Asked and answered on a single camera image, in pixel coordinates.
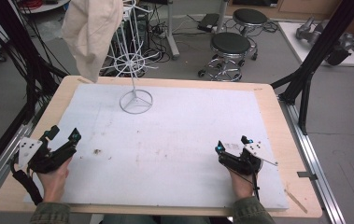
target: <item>white cloth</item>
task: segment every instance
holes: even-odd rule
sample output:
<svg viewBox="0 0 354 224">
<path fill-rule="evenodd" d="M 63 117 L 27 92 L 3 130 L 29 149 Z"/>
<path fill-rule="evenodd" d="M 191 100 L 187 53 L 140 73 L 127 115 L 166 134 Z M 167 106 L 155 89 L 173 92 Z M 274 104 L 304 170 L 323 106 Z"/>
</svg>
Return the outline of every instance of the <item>white cloth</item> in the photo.
<svg viewBox="0 0 354 224">
<path fill-rule="evenodd" d="M 80 74 L 96 82 L 110 41 L 123 15 L 122 0 L 72 0 L 62 28 L 63 39 Z"/>
</svg>

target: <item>wooden table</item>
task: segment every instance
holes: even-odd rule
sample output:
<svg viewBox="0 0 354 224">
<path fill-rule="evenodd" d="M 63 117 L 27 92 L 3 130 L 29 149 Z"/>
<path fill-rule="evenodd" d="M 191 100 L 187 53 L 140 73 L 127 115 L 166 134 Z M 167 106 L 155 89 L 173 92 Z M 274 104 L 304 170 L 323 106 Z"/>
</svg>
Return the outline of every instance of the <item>wooden table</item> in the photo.
<svg viewBox="0 0 354 224">
<path fill-rule="evenodd" d="M 64 78 L 59 89 L 52 98 L 41 120 L 35 127 L 31 137 L 39 138 L 51 126 L 58 124 L 65 109 L 81 83 L 90 85 L 90 81 L 79 76 Z M 129 78 L 99 77 L 98 84 L 131 85 Z M 271 212 L 274 217 L 320 217 L 321 208 L 308 178 L 300 178 L 297 172 L 305 171 L 304 165 L 293 141 L 288 124 L 281 111 L 276 95 L 270 85 L 253 83 L 209 82 L 173 79 L 141 78 L 137 86 L 159 86 L 180 88 L 227 89 L 253 91 L 257 98 L 267 135 L 279 161 L 279 173 L 283 181 L 290 209 L 282 212 Z M 22 201 L 25 189 L 11 174 L 0 188 L 0 212 L 33 212 L 33 203 Z M 117 214 L 151 214 L 151 215 L 184 215 L 184 216 L 231 216 L 230 208 L 191 208 L 160 206 L 120 206 L 96 204 L 70 204 L 74 213 L 117 213 Z"/>
</svg>

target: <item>cloth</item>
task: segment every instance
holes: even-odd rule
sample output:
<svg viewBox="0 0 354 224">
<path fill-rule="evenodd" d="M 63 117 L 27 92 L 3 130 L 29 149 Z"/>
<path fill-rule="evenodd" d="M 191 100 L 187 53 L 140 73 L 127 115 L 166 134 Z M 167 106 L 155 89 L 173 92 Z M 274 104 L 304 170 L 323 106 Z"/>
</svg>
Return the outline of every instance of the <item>cloth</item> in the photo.
<svg viewBox="0 0 354 224">
<path fill-rule="evenodd" d="M 40 203 L 31 217 L 30 224 L 69 224 L 70 208 L 65 203 Z"/>
<path fill-rule="evenodd" d="M 241 199 L 234 203 L 233 222 L 241 224 L 275 223 L 256 197 Z"/>
<path fill-rule="evenodd" d="M 62 36 L 80 75 L 96 82 L 123 16 L 122 0 L 71 0 Z"/>
<path fill-rule="evenodd" d="M 63 203 L 40 203 L 30 221 L 30 224 L 69 224 L 69 212 L 70 208 L 68 205 Z M 109 223 L 110 221 L 113 224 L 121 224 L 122 221 L 128 220 L 136 221 L 137 219 L 143 218 L 144 222 L 140 223 L 150 223 L 150 216 L 109 216 L 104 219 L 104 222 Z M 241 199 L 234 203 L 234 223 L 236 224 L 272 224 L 275 223 L 270 215 L 266 212 L 264 207 L 255 197 Z M 180 223 L 206 223 L 207 219 L 195 217 L 194 219 L 184 220 Z"/>
</svg>

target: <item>black strap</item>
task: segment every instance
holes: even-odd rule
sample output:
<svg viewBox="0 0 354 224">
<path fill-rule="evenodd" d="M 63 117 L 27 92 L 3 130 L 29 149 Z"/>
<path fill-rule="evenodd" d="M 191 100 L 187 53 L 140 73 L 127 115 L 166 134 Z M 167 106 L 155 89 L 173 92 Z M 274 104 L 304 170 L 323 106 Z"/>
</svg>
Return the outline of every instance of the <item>black strap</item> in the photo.
<svg viewBox="0 0 354 224">
<path fill-rule="evenodd" d="M 29 178 L 25 172 L 22 170 L 13 172 L 13 177 L 25 187 L 35 205 L 38 205 L 43 201 L 34 180 Z"/>
</svg>

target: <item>stool seat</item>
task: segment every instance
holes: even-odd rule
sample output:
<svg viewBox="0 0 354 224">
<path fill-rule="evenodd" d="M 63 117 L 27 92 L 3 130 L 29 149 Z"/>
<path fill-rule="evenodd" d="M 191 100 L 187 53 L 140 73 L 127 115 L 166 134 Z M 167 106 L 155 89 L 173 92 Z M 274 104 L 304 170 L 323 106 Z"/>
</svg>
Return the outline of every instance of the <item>stool seat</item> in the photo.
<svg viewBox="0 0 354 224">
<path fill-rule="evenodd" d="M 233 20 L 240 25 L 262 25 L 267 22 L 267 17 L 258 10 L 240 8 L 233 13 Z"/>
<path fill-rule="evenodd" d="M 211 47 L 222 54 L 245 54 L 250 48 L 249 40 L 235 33 L 216 34 L 211 39 Z"/>
</svg>

